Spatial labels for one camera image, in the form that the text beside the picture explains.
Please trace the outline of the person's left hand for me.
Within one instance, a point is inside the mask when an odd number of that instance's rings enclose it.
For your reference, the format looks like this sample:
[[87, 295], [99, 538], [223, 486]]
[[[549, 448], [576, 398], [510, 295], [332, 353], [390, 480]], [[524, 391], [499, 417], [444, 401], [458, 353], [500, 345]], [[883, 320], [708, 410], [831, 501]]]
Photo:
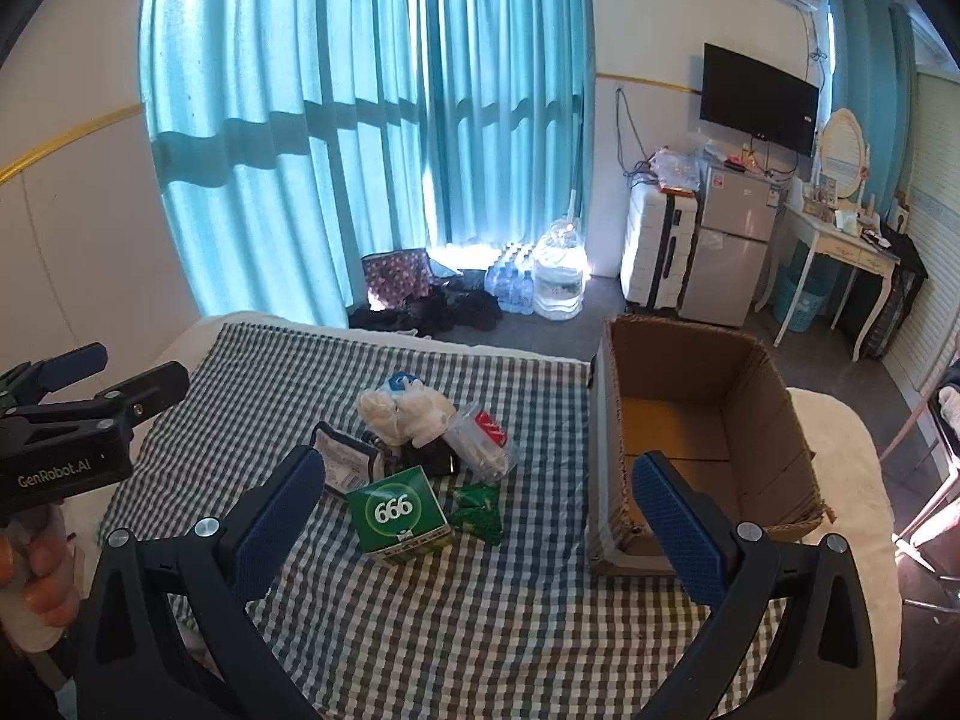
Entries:
[[68, 543], [59, 504], [47, 507], [46, 526], [31, 538], [25, 553], [18, 551], [7, 535], [2, 535], [3, 589], [18, 577], [20, 559], [28, 566], [20, 590], [26, 610], [49, 628], [70, 628], [78, 616], [80, 594], [75, 583], [75, 553]]

